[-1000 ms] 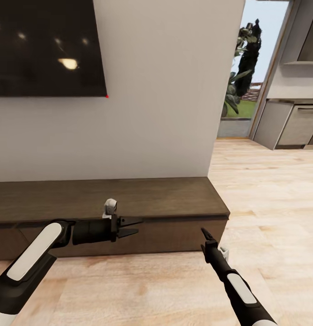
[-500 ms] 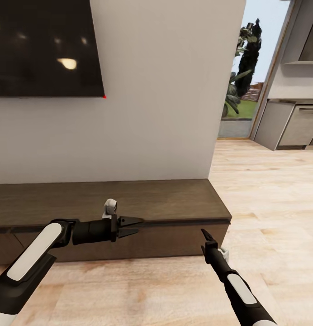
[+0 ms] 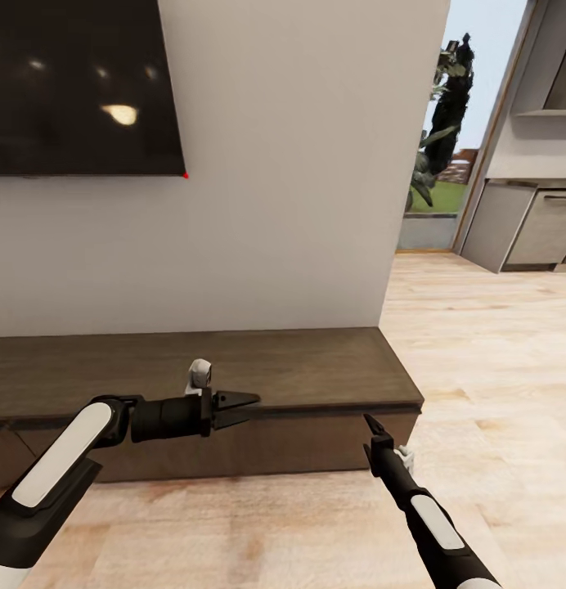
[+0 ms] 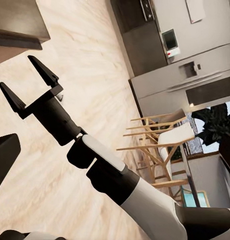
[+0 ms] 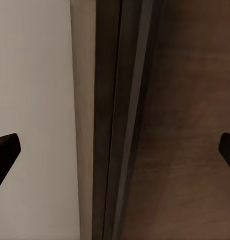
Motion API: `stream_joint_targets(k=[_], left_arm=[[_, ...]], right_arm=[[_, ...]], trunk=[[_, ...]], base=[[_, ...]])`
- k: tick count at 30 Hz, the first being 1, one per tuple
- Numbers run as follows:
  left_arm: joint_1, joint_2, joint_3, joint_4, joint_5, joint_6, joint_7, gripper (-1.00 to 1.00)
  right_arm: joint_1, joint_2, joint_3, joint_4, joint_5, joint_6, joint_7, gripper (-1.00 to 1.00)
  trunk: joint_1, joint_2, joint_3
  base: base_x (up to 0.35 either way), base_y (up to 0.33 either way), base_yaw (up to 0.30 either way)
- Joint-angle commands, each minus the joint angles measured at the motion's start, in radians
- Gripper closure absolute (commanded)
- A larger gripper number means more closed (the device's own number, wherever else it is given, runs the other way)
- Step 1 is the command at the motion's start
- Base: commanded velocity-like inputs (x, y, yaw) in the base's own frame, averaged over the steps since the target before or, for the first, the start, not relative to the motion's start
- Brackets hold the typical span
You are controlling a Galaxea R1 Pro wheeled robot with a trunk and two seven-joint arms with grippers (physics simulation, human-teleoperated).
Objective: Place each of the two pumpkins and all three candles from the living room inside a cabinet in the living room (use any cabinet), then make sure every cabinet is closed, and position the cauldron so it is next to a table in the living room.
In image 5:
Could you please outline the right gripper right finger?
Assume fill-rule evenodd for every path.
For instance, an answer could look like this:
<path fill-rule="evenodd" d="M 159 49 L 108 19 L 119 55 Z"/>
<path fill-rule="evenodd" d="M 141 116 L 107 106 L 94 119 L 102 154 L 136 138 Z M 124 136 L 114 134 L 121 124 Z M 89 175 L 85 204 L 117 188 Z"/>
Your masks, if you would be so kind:
<path fill-rule="evenodd" d="M 220 144 L 219 144 L 219 152 L 227 162 L 230 167 L 230 134 L 223 133 Z"/>

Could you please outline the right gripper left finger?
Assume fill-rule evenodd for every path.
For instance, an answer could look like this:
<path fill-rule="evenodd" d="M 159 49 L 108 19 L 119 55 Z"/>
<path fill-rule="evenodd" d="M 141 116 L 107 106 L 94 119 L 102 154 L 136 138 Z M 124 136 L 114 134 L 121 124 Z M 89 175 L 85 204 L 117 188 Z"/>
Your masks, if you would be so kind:
<path fill-rule="evenodd" d="M 0 137 L 0 185 L 20 152 L 21 146 L 16 133 Z"/>

